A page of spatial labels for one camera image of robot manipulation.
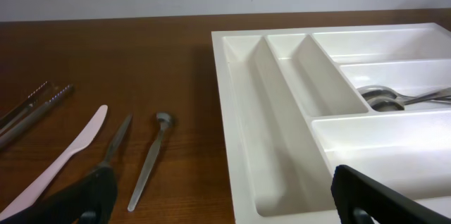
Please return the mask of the pink plastic knife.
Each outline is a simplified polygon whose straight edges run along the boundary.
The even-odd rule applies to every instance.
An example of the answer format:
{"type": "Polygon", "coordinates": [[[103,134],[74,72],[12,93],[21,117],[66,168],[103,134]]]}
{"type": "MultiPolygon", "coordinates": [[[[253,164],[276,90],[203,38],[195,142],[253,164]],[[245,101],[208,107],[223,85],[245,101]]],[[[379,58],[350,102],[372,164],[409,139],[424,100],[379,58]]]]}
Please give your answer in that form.
{"type": "Polygon", "coordinates": [[[5,220],[30,207],[38,200],[42,192],[47,188],[66,162],[74,154],[87,148],[91,144],[103,125],[107,111],[107,105],[102,105],[98,108],[88,124],[86,124],[81,133],[72,141],[66,150],[1,212],[1,220],[5,220]]]}

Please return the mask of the small steel teaspoon dark handle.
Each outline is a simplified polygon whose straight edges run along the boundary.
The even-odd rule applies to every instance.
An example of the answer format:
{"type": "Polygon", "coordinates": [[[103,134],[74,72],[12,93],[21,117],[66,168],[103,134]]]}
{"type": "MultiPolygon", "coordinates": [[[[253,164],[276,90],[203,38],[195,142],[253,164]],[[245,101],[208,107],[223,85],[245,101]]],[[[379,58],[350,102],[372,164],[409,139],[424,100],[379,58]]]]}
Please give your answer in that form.
{"type": "Polygon", "coordinates": [[[128,114],[128,116],[124,119],[121,126],[116,131],[115,135],[113,136],[113,139],[110,141],[109,147],[106,151],[105,157],[103,160],[98,164],[98,166],[108,166],[111,162],[111,159],[113,158],[113,155],[118,150],[119,146],[121,145],[121,142],[123,141],[128,128],[130,126],[131,120],[132,120],[133,114],[128,114]]]}

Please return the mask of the large steel spoon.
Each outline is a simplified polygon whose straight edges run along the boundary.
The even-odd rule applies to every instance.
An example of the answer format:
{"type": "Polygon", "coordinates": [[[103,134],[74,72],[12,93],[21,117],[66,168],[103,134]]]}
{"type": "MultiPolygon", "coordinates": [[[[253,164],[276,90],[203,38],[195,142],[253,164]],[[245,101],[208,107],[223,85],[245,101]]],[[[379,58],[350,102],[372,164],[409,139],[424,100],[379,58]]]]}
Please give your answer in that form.
{"type": "Polygon", "coordinates": [[[417,104],[424,101],[438,101],[441,103],[450,103],[450,88],[435,90],[432,92],[427,92],[425,94],[420,94],[416,97],[411,97],[407,95],[400,94],[386,86],[382,85],[369,85],[360,87],[357,91],[365,98],[370,99],[373,97],[390,97],[392,99],[401,98],[401,100],[406,104],[417,104]]]}
{"type": "Polygon", "coordinates": [[[450,97],[450,93],[433,93],[427,94],[420,97],[415,97],[413,99],[408,99],[406,101],[397,101],[396,99],[390,97],[373,97],[367,102],[369,106],[375,111],[403,111],[405,106],[411,104],[417,104],[425,101],[444,101],[446,98],[450,97]]]}

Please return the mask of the white plastic cutlery tray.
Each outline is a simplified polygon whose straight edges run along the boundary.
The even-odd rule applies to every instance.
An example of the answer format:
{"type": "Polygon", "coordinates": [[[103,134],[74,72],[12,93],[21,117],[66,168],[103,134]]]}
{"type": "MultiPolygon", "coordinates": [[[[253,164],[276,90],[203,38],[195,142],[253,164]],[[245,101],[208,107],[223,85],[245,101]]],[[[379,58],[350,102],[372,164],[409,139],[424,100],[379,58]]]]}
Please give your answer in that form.
{"type": "Polygon", "coordinates": [[[359,88],[450,86],[435,23],[215,31],[211,35],[236,223],[338,223],[345,164],[450,214],[450,106],[372,109],[359,88]]]}

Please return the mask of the small steel teaspoon silver handle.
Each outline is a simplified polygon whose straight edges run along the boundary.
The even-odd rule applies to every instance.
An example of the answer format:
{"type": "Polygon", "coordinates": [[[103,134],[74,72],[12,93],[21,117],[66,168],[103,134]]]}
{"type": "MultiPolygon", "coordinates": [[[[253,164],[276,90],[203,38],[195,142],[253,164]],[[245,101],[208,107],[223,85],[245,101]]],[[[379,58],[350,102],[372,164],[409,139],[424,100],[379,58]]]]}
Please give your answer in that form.
{"type": "Polygon", "coordinates": [[[146,159],[142,166],[140,175],[127,207],[128,212],[133,212],[135,210],[158,158],[165,131],[167,131],[167,129],[173,127],[174,125],[174,117],[169,113],[159,112],[156,114],[156,119],[159,122],[159,131],[157,133],[156,139],[153,141],[152,145],[149,148],[146,159]]]}

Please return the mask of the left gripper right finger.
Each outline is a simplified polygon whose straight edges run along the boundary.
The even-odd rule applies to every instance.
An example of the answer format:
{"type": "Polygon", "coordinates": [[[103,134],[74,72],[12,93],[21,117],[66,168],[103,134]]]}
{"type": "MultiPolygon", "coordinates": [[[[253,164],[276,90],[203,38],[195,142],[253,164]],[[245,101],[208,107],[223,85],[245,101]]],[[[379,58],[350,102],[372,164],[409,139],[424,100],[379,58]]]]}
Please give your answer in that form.
{"type": "Polygon", "coordinates": [[[342,223],[450,223],[448,217],[347,165],[335,167],[330,190],[342,223]]]}

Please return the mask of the metal tongs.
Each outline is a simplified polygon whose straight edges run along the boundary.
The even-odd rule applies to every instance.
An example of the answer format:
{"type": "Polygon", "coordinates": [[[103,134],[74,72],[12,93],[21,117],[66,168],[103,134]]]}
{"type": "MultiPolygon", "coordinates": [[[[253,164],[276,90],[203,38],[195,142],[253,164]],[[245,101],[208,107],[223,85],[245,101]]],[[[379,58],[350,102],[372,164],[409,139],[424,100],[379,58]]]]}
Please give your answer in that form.
{"type": "Polygon", "coordinates": [[[26,130],[37,123],[41,118],[43,118],[50,110],[57,106],[62,100],[64,100],[68,95],[70,95],[74,90],[73,85],[67,85],[60,92],[54,95],[50,100],[46,101],[35,111],[30,113],[24,119],[22,119],[17,125],[12,127],[8,132],[1,136],[1,149],[12,142],[15,138],[19,137],[26,130]]]}

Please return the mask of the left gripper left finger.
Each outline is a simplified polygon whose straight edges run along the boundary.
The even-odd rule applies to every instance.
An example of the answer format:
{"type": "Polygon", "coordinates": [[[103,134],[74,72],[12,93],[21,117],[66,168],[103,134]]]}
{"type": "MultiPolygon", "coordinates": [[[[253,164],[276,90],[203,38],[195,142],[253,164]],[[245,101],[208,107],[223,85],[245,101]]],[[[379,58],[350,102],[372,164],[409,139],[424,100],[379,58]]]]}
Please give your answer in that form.
{"type": "Polygon", "coordinates": [[[111,166],[98,166],[81,180],[13,214],[3,224],[108,223],[118,196],[111,166]]]}

